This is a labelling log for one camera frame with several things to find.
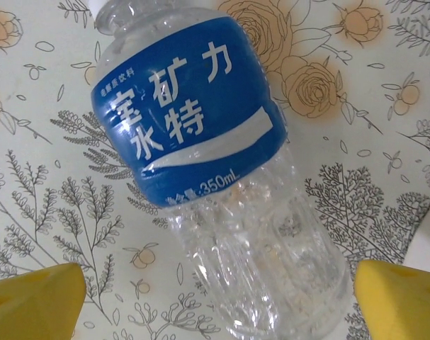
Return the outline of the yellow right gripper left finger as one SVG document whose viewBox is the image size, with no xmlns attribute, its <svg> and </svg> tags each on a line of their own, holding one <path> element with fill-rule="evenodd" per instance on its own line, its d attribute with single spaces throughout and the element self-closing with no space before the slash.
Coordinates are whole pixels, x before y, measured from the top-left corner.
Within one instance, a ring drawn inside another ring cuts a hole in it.
<svg viewBox="0 0 430 340">
<path fill-rule="evenodd" d="M 70 339 L 85 296 L 76 263 L 0 280 L 0 339 Z"/>
</svg>

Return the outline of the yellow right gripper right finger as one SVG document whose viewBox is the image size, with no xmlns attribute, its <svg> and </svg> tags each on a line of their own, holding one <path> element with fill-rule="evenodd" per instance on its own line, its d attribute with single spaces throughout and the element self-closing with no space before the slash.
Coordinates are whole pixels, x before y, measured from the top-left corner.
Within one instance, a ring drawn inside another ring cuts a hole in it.
<svg viewBox="0 0 430 340">
<path fill-rule="evenodd" d="M 430 339 L 430 272 L 364 260 L 354 294 L 372 339 Z"/>
</svg>

